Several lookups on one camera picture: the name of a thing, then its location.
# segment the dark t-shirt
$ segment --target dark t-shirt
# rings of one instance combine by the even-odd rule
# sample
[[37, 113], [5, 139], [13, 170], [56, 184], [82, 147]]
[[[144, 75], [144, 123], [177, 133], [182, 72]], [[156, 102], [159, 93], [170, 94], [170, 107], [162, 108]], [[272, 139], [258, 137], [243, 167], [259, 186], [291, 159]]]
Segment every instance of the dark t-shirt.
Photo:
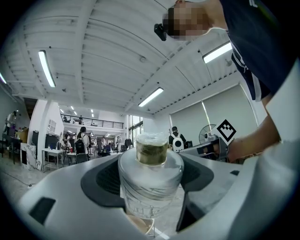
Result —
[[[230, 41], [240, 53], [248, 70], [237, 64], [236, 59], [232, 60], [245, 78], [252, 99], [255, 99], [252, 73], [259, 79], [262, 98], [269, 93], [274, 95], [296, 60], [296, 50], [293, 49], [293, 44], [287, 44], [286, 40], [293, 36], [287, 36], [286, 32], [281, 31], [282, 28], [277, 23], [281, 18], [274, 17], [266, 11], [259, 1], [220, 0], [220, 2]], [[270, 1], [263, 2], [266, 2], [269, 9], [273, 9]]]
[[[178, 132], [173, 132], [173, 134], [175, 137], [178, 136]], [[184, 136], [182, 134], [180, 134], [180, 138], [182, 139], [183, 143], [186, 142], [186, 139], [184, 138]], [[169, 144], [173, 144], [173, 140], [174, 140], [174, 138], [170, 135], [169, 136]]]

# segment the railing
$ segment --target railing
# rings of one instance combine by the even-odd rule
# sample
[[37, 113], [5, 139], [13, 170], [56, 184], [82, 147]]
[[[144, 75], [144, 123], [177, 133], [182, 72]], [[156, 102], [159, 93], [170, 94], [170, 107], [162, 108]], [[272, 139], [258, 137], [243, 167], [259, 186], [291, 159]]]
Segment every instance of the railing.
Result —
[[93, 127], [103, 127], [103, 128], [122, 128], [122, 122], [111, 122], [111, 121], [104, 121], [104, 120], [97, 120], [92, 118], [83, 118], [83, 117], [75, 117], [70, 115], [61, 114], [62, 122], [65, 123], [73, 123], [79, 125], [88, 125]]

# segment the backpack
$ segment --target backpack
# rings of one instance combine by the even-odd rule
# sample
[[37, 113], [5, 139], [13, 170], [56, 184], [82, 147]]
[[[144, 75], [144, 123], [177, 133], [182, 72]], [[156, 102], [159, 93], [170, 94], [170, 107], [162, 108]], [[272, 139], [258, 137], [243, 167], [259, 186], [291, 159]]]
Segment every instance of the backpack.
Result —
[[76, 153], [85, 153], [84, 142], [82, 139], [78, 139], [75, 142]]
[[180, 138], [180, 133], [178, 133], [177, 137], [174, 134], [171, 134], [173, 139], [173, 151], [174, 152], [180, 152], [181, 150], [184, 150], [183, 146], [183, 140]]

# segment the ceiling light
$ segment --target ceiling light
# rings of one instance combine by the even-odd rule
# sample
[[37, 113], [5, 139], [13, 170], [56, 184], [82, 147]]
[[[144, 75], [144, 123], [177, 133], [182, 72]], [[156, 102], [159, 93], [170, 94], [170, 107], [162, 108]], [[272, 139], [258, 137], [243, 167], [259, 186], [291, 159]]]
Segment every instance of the ceiling light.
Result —
[[5, 79], [4, 79], [4, 77], [2, 76], [1, 73], [0, 73], [0, 78], [1, 78], [1, 80], [2, 80], [5, 84], [7, 84], [6, 81], [5, 81]]
[[145, 100], [143, 100], [140, 104], [139, 107], [144, 107], [147, 103], [149, 103], [152, 99], [157, 97], [159, 94], [161, 94], [164, 90], [162, 88], [156, 89], [153, 93], [150, 94]]
[[204, 60], [205, 63], [208, 63], [208, 62], [214, 60], [215, 58], [221, 56], [225, 52], [228, 52], [232, 48], [233, 47], [232, 47], [230, 42], [225, 43], [224, 45], [222, 45], [222, 46], [218, 47], [217, 49], [213, 50], [211, 53], [208, 53], [208, 54], [204, 55], [203, 60]]
[[39, 59], [41, 61], [45, 76], [46, 76], [46, 78], [49, 82], [50, 87], [55, 88], [55, 83], [53, 81], [53, 78], [52, 78], [52, 75], [51, 75], [51, 72], [50, 72], [50, 69], [49, 69], [49, 64], [48, 64], [48, 61], [47, 61], [47, 57], [46, 57], [46, 51], [44, 51], [44, 50], [39, 51], [38, 56], [39, 56]]

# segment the black camera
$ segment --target black camera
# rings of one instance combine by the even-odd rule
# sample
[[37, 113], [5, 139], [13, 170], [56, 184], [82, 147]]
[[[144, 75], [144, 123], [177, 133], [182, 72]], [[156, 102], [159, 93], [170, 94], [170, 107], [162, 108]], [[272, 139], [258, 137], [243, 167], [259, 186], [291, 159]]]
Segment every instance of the black camera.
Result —
[[155, 24], [154, 25], [154, 32], [159, 36], [159, 38], [162, 40], [162, 41], [166, 41], [167, 40], [167, 34], [164, 30], [164, 27], [162, 24]]

